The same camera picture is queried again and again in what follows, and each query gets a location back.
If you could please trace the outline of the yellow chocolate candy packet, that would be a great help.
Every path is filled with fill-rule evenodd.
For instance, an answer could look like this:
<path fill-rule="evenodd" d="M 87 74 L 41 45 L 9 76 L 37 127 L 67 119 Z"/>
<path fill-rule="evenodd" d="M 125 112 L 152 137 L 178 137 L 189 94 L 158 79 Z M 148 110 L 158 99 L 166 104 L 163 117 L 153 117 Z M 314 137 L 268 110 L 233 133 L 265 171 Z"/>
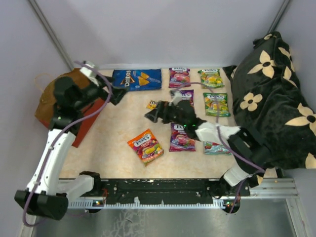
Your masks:
<path fill-rule="evenodd" d="M 157 107 L 157 105 L 158 105 L 158 101 L 151 100 L 151 101 L 147 104 L 146 108 L 152 110 L 152 109 L 155 109 L 155 108 Z"/>

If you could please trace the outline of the purple berries candy packet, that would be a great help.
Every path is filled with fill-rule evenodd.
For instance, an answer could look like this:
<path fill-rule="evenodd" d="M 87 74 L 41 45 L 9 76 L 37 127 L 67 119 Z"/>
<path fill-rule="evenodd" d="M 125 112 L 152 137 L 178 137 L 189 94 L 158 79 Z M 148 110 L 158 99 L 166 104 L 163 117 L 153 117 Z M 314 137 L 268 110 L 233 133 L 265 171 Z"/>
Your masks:
<path fill-rule="evenodd" d="M 193 90 L 180 90 L 182 92 L 182 101 L 189 101 L 190 105 L 194 106 L 194 91 Z"/>
<path fill-rule="evenodd" d="M 171 123 L 171 135 L 169 146 L 170 152 L 195 152 L 195 144 L 195 140 L 188 137 L 188 135 L 184 131 L 183 126 L 176 123 Z"/>
<path fill-rule="evenodd" d="M 190 69 L 173 67 L 169 68 L 169 88 L 177 88 L 190 82 Z"/>

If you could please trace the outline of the orange fruit candy packet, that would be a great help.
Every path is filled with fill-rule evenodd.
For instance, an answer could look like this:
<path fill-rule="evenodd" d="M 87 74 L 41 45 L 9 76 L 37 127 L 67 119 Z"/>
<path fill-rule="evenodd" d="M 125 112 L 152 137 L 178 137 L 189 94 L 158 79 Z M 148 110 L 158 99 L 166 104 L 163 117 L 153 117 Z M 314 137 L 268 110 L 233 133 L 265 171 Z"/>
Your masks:
<path fill-rule="evenodd" d="M 145 166 L 164 154 L 164 149 L 150 129 L 128 141 L 128 145 Z"/>

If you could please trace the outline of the red paper bag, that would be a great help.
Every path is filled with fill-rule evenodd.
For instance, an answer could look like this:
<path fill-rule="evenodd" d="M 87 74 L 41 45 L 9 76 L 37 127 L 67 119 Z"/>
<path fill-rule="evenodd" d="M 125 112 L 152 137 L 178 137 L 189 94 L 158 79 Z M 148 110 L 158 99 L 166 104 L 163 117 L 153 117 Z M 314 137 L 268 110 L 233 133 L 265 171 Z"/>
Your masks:
<path fill-rule="evenodd" d="M 79 69 L 60 75 L 48 84 L 39 99 L 35 117 L 48 129 L 63 129 L 85 116 L 91 116 L 73 125 L 75 133 L 72 146 L 77 148 L 92 127 L 108 93 L 99 89 Z"/>

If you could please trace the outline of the blue snack packet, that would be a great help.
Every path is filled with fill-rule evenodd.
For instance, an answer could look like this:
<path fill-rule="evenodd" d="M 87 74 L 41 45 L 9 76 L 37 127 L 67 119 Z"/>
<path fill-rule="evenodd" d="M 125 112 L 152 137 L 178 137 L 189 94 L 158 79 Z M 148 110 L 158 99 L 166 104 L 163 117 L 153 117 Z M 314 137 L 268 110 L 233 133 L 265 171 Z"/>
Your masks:
<path fill-rule="evenodd" d="M 129 91 L 159 90 L 162 87 L 161 69 L 114 70 L 112 77 Z"/>

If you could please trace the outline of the teal candy packet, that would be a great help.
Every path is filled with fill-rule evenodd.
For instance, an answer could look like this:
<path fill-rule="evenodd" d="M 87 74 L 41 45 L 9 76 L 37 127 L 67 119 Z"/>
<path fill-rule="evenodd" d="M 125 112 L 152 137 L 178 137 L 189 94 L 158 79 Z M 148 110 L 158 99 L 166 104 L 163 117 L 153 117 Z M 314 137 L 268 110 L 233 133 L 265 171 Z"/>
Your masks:
<path fill-rule="evenodd" d="M 228 155 L 230 151 L 221 144 L 205 141 L 203 143 L 203 153 L 205 155 Z"/>

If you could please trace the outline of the green snack packet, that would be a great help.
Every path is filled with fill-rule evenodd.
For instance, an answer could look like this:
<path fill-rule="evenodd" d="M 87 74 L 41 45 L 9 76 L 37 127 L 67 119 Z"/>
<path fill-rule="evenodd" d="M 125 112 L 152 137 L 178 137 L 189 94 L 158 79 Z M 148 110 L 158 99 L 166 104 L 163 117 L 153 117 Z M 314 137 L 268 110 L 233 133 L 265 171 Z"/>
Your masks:
<path fill-rule="evenodd" d="M 197 72 L 203 89 L 222 88 L 224 83 L 220 76 L 220 69 L 202 69 Z"/>

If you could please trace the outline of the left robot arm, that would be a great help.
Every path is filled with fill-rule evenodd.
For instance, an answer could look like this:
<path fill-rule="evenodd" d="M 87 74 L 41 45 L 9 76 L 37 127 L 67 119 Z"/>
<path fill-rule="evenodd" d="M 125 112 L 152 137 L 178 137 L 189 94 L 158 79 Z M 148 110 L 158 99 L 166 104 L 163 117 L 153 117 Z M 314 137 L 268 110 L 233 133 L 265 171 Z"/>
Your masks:
<path fill-rule="evenodd" d="M 69 203 L 82 195 L 97 194 L 101 190 L 100 174 L 83 171 L 79 176 L 58 188 L 59 175 L 70 147 L 79 133 L 84 120 L 103 110 L 85 116 L 83 108 L 101 98 L 104 104 L 117 105 L 127 89 L 112 85 L 114 79 L 97 74 L 91 77 L 88 86 L 80 88 L 71 77 L 60 77 L 54 84 L 53 116 L 50 121 L 46 146 L 36 171 L 24 190 L 17 190 L 15 201 L 23 208 L 22 220 L 31 227 L 27 215 L 61 220 Z"/>

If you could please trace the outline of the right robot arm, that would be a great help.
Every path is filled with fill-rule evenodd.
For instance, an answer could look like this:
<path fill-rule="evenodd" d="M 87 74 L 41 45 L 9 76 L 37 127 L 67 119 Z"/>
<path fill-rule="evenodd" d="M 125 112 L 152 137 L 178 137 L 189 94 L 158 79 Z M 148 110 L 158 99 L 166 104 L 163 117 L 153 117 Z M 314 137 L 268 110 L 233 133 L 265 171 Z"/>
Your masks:
<path fill-rule="evenodd" d="M 199 118 L 188 101 L 159 101 L 156 108 L 145 114 L 145 118 L 153 123 L 160 119 L 164 124 L 179 124 L 189 138 L 201 142 L 213 141 L 229 150 L 235 163 L 211 188 L 215 196 L 237 192 L 236 186 L 249 178 L 254 179 L 255 186 L 260 184 L 266 171 L 265 159 L 271 151 L 255 129 L 210 123 Z"/>

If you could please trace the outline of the black floral blanket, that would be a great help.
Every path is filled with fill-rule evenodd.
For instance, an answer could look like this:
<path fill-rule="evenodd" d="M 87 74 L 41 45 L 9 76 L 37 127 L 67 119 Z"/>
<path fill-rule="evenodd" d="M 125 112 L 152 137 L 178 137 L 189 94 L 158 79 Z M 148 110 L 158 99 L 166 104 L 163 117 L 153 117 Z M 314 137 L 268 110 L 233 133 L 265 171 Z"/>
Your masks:
<path fill-rule="evenodd" d="M 236 124 L 254 127 L 270 151 L 251 163 L 237 158 L 223 175 L 231 186 L 247 178 L 258 186 L 264 176 L 258 168 L 316 166 L 316 114 L 301 92 L 289 45 L 275 31 L 254 40 L 253 47 L 239 65 L 223 71 L 231 83 Z"/>

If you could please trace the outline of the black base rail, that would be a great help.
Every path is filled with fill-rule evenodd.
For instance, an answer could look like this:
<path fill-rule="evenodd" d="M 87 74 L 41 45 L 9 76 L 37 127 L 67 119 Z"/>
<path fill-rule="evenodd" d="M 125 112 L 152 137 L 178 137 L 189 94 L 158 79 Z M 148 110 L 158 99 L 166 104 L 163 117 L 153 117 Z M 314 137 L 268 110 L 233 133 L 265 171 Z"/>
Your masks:
<path fill-rule="evenodd" d="M 247 182 L 239 188 L 224 179 L 102 179 L 99 187 L 84 198 L 105 198 L 106 204 L 132 204 L 138 198 L 141 204 L 212 204 L 213 199 L 249 196 Z"/>

